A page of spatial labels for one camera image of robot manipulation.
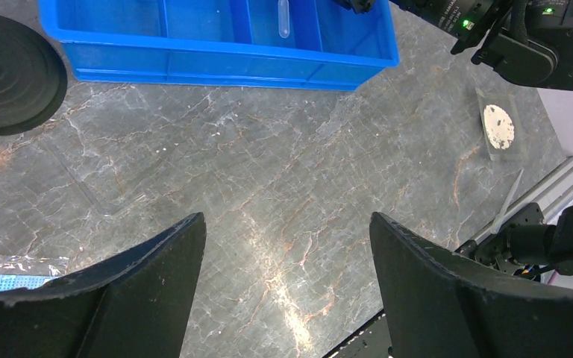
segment black rubber roll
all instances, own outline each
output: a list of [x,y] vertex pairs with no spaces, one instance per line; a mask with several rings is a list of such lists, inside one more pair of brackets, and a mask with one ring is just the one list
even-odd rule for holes
[[0,16],[0,136],[29,131],[63,103],[63,61],[36,31]]

